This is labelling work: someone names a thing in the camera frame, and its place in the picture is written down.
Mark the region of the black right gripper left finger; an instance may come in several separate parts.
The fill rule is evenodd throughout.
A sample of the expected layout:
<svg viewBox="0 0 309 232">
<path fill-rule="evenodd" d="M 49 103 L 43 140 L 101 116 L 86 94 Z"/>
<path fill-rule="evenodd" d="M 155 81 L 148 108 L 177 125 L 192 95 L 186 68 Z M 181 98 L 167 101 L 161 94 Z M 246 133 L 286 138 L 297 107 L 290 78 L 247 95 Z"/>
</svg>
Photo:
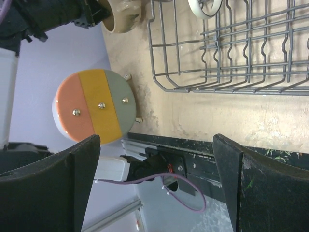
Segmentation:
<svg viewBox="0 0 309 232">
<path fill-rule="evenodd" d="M 100 155 L 92 135 L 61 152 L 14 143 L 0 152 L 0 229 L 79 232 Z"/>
</svg>

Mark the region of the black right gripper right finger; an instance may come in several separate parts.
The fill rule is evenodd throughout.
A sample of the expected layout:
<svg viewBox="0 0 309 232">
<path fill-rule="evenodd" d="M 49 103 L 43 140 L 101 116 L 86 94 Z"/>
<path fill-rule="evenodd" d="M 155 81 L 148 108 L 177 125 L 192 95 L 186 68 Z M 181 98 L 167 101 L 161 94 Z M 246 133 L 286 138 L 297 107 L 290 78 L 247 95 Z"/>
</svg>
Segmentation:
<svg viewBox="0 0 309 232">
<path fill-rule="evenodd" d="M 307 232 L 309 172 L 216 134 L 213 152 L 235 232 Z"/>
</svg>

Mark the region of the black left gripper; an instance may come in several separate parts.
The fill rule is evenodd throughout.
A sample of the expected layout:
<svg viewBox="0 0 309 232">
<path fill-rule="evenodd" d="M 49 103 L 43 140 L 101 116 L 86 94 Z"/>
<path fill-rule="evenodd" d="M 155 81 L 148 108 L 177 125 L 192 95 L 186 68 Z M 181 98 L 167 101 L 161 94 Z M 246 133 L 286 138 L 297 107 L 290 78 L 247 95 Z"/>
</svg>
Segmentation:
<svg viewBox="0 0 309 232">
<path fill-rule="evenodd" d="M 46 32 L 73 23 L 88 29 L 111 15 L 97 0 L 13 0 L 0 24 L 0 39 L 31 36 L 45 42 Z"/>
</svg>

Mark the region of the beige stoneware mug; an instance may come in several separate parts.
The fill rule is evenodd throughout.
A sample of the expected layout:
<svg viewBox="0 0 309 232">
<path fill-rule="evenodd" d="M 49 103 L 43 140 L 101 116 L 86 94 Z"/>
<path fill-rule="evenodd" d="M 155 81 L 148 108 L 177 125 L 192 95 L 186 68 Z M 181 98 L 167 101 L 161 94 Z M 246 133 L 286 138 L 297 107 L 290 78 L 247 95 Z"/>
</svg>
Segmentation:
<svg viewBox="0 0 309 232">
<path fill-rule="evenodd" d="M 111 15 L 102 21 L 110 33 L 127 33 L 139 24 L 141 0 L 99 0 Z"/>
</svg>

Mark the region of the cream mug green inside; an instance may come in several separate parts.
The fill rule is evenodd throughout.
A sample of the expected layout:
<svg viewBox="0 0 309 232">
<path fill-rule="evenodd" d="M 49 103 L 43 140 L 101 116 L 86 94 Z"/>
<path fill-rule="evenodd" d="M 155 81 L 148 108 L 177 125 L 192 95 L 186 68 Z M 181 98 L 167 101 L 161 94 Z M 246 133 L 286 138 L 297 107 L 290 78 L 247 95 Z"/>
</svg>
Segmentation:
<svg viewBox="0 0 309 232">
<path fill-rule="evenodd" d="M 193 14 L 202 20 L 214 17 L 220 10 L 222 0 L 188 0 Z"/>
</svg>

